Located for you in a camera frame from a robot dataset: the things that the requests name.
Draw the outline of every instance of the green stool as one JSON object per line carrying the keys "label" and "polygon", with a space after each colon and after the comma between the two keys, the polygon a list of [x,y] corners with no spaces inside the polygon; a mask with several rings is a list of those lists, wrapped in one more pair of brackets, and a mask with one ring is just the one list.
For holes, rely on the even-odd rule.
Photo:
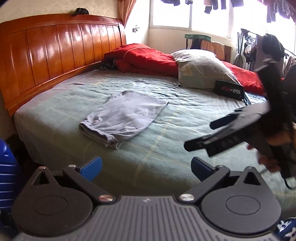
{"label": "green stool", "polygon": [[192,44],[190,49],[193,48],[195,41],[201,41],[201,40],[208,40],[211,41],[211,37],[207,35],[202,35],[202,34],[185,34],[185,39],[186,39],[186,49],[188,48],[188,40],[192,39]]}

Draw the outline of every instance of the window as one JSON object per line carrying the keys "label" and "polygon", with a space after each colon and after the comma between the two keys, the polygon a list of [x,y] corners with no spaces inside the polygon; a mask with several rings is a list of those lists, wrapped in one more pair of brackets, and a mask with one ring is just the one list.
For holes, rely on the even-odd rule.
{"label": "window", "polygon": [[276,22],[267,23],[267,6],[258,0],[244,0],[244,6],[233,8],[226,0],[226,9],[205,13],[202,0],[194,0],[192,6],[180,1],[179,6],[151,0],[150,25],[157,28],[177,27],[188,31],[197,31],[231,38],[236,42],[237,32],[241,28],[259,35],[275,35],[284,48],[295,51],[295,24],[292,19],[284,19],[276,14]]}
{"label": "window", "polygon": [[241,28],[261,36],[266,34],[267,6],[258,0],[244,1],[244,6],[233,8],[233,36]]}
{"label": "window", "polygon": [[190,6],[182,1],[182,4],[163,3],[153,0],[153,25],[189,28]]}
{"label": "window", "polygon": [[194,1],[192,4],[192,30],[227,37],[229,27],[229,1],[226,1],[226,9],[219,8],[205,13],[203,1]]}
{"label": "window", "polygon": [[277,37],[284,48],[295,52],[295,24],[276,13],[276,21],[267,24],[267,33]]}

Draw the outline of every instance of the mattress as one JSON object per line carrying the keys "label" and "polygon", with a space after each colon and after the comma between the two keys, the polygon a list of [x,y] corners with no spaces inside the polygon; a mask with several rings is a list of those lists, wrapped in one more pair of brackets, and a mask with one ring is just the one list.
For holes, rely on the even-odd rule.
{"label": "mattress", "polygon": [[[233,171],[242,171],[246,166],[262,170],[256,163],[255,151],[246,150],[245,143],[213,158],[205,150],[184,150],[184,141],[211,133],[211,121],[244,104],[208,91],[176,86],[175,80],[100,70],[88,72],[23,105],[15,113],[16,128],[33,160],[50,170],[80,165],[100,156],[103,168],[94,182],[114,195],[177,196],[199,182],[190,169],[194,156]],[[120,149],[104,148],[82,134],[78,125],[111,94],[124,90],[148,94],[169,104],[143,132],[125,141]],[[263,178],[283,210],[292,210],[296,192],[286,189],[278,173],[265,172]]]}

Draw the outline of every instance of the gray pillowcase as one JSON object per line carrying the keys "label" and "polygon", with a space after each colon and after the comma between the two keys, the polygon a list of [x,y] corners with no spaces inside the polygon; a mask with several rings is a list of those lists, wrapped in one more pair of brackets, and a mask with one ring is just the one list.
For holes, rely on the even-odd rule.
{"label": "gray pillowcase", "polygon": [[172,53],[178,63],[179,85],[212,91],[217,80],[239,84],[233,72],[216,55],[199,49]]}

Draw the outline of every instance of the red comforter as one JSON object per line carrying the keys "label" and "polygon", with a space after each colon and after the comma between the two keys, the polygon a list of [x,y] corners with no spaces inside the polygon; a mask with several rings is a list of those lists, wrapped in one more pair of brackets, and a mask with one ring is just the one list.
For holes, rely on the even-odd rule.
{"label": "red comforter", "polygon": [[116,60],[122,72],[171,76],[178,78],[178,64],[170,54],[144,44],[122,45],[104,55],[103,61]]}
{"label": "red comforter", "polygon": [[[104,55],[103,61],[116,60],[123,73],[139,73],[178,78],[178,64],[170,54],[162,53],[144,44],[122,45]],[[236,76],[245,91],[263,95],[265,90],[254,72],[223,62]]]}

